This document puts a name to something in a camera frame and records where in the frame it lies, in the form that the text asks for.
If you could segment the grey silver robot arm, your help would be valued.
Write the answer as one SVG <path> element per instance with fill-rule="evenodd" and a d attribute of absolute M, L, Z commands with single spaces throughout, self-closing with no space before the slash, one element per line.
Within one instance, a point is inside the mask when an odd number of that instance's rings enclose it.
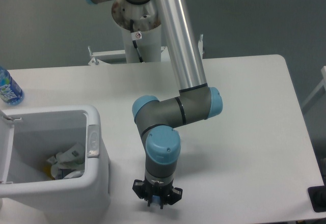
<path fill-rule="evenodd" d="M 223 109 L 219 91 L 207 84 L 185 0 L 86 1 L 112 2 L 111 15 L 122 32 L 129 63 L 160 61 L 161 38 L 166 39 L 178 95 L 166 100 L 145 95 L 133 103 L 133 120 L 145 150 L 145 176 L 132 188 L 148 205 L 173 205 L 183 194 L 173 185 L 181 151 L 177 128 Z"/>

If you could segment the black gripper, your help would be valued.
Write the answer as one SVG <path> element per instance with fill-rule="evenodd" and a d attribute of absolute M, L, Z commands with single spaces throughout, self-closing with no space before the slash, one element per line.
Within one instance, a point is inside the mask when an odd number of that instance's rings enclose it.
<path fill-rule="evenodd" d="M 174 205 L 182 199 L 183 189 L 173 187 L 173 181 L 167 185 L 150 182 L 147 178 L 145 180 L 135 179 L 132 190 L 136 193 L 138 198 L 144 199 L 147 206 L 150 207 L 152 203 L 152 196 L 160 196 L 160 208 L 163 209 L 165 205 Z"/>

